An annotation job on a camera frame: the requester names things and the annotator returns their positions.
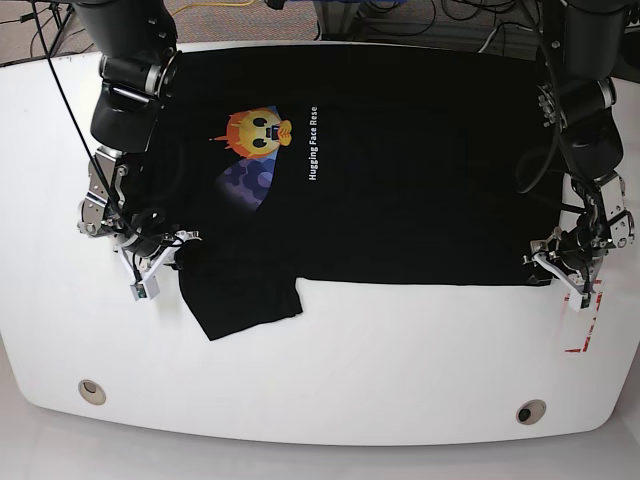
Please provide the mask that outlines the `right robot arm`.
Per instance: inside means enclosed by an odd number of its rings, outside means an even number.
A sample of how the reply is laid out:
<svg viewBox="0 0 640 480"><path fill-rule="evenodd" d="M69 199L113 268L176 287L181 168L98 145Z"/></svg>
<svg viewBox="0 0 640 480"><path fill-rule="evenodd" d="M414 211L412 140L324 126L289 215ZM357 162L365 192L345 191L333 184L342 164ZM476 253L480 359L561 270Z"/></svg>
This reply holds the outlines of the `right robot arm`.
<svg viewBox="0 0 640 480"><path fill-rule="evenodd" d="M194 232L167 224L164 212L140 203L135 184L171 96L179 65L177 29L161 1L76 1L73 8L101 52L100 95L91 121L99 146L88 165L89 185L78 228L111 237L135 299L152 299L156 270L169 265Z"/></svg>

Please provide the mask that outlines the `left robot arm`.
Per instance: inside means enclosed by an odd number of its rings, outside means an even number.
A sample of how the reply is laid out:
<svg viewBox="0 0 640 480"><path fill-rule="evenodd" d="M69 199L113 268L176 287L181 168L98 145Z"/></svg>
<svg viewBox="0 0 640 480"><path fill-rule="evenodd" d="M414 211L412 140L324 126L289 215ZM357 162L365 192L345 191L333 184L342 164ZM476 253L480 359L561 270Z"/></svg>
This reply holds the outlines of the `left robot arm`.
<svg viewBox="0 0 640 480"><path fill-rule="evenodd" d="M538 87L538 106L552 130L546 158L534 173L516 169L518 190L529 194L561 155L574 193L578 218L566 231L554 228L534 240L526 262L553 274L569 290L569 305L588 308L605 257L635 239L635 222L625 205L625 183L616 169L622 140L612 109L617 92L614 70L625 30L638 9L635 1L546 1L535 20L517 4L538 42L546 79Z"/></svg>

